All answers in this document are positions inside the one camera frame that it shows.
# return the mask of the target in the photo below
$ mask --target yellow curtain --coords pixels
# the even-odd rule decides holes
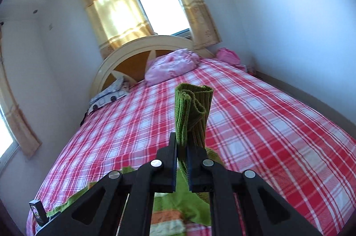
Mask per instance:
[[[221,41],[209,9],[203,0],[181,0],[181,4],[189,21],[195,49]]]
[[[2,34],[0,27],[0,106],[4,115],[3,120],[7,122],[8,127],[13,134],[13,138],[17,141],[23,153],[30,158],[40,147],[41,142],[31,130],[30,125],[27,123],[24,114],[19,108],[15,97],[11,92],[5,72],[5,66],[2,60],[1,37]]]
[[[83,0],[105,59],[123,44],[154,31],[137,0]]]

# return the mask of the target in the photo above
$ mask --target orange stripe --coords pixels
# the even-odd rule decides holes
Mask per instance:
[[[167,222],[171,220],[183,219],[182,214],[176,210],[166,210],[154,212],[151,218],[151,224],[158,224],[161,222]]]

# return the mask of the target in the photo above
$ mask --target curved wooden headboard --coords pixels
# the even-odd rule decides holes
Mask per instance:
[[[145,77],[147,60],[182,48],[204,58],[213,58],[213,54],[205,48],[193,50],[193,42],[185,38],[167,35],[139,38],[122,45],[104,60],[91,86],[90,97],[110,86],[119,75],[124,75],[131,86],[135,85]]]

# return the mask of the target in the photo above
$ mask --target red and white plaid bedspread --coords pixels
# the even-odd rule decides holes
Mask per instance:
[[[174,89],[182,82],[214,91],[206,145],[228,169],[256,171],[323,235],[335,236],[356,208],[356,141],[325,117],[223,62],[131,94],[91,114],[63,149],[36,199],[46,211],[111,170],[153,160],[174,131]],[[210,228],[187,225],[188,235]],[[27,235],[35,221],[29,213]]]

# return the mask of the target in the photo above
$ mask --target silver screw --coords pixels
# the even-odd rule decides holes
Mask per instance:
[[[206,159],[202,162],[202,164],[206,167],[211,167],[212,165],[214,165],[214,162],[212,160]]]
[[[249,178],[249,179],[253,179],[256,176],[256,173],[254,171],[251,170],[247,170],[245,171],[245,177]]]
[[[119,171],[111,171],[109,173],[109,178],[111,178],[111,179],[117,179],[118,177],[120,177],[120,172]]]
[[[151,166],[155,167],[155,168],[160,167],[161,165],[162,165],[162,162],[160,160],[153,160],[151,162]]]

